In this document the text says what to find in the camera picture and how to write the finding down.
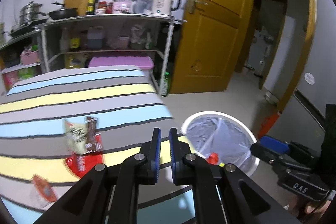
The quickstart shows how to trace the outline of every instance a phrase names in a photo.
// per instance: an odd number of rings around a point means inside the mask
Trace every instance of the blue plastic part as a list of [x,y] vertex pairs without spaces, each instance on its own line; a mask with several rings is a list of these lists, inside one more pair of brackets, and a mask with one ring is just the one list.
[[270,136],[263,136],[260,139],[260,144],[270,150],[273,150],[281,155],[289,153],[289,146]]
[[172,142],[172,133],[171,129],[169,130],[169,144],[170,144],[170,160],[171,160],[171,175],[173,178],[173,183],[175,184],[175,157],[174,157],[174,151],[173,151],[173,142]]
[[156,175],[156,181],[155,181],[155,183],[157,183],[158,179],[159,179],[160,154],[161,154],[161,129],[159,129],[159,134],[158,134],[157,143],[156,143],[156,154],[155,154],[155,175]]

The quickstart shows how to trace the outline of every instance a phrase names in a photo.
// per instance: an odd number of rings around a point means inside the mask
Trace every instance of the round sticker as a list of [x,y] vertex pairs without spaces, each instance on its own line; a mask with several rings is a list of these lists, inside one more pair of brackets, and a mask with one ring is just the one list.
[[314,85],[315,84],[315,78],[311,73],[305,73],[304,74],[304,79],[309,85]]

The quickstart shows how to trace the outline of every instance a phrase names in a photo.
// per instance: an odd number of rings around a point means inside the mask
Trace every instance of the metal pivot screw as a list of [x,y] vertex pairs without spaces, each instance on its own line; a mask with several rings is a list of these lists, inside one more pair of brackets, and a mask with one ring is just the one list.
[[194,154],[187,154],[185,155],[186,160],[195,160],[196,156]]
[[135,154],[134,158],[136,160],[143,160],[145,158],[145,155],[141,154],[141,153],[138,153],[138,154]]
[[233,164],[226,164],[225,169],[226,171],[234,172],[236,170],[236,167]]
[[96,164],[94,168],[96,171],[103,171],[105,169],[105,164]]

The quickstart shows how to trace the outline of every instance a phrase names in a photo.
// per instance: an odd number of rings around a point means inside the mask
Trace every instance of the refrigerator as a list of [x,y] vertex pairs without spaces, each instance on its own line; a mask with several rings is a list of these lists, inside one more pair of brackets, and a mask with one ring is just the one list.
[[314,41],[295,92],[268,135],[321,151],[326,104],[336,104],[336,6],[317,0]]

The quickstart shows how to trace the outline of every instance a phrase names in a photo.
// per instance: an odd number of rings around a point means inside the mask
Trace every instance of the pink lid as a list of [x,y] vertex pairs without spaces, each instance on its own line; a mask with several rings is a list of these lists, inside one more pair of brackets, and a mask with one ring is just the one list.
[[154,63],[149,56],[106,56],[93,57],[89,63],[89,68],[100,66],[138,66],[140,69],[153,69]]

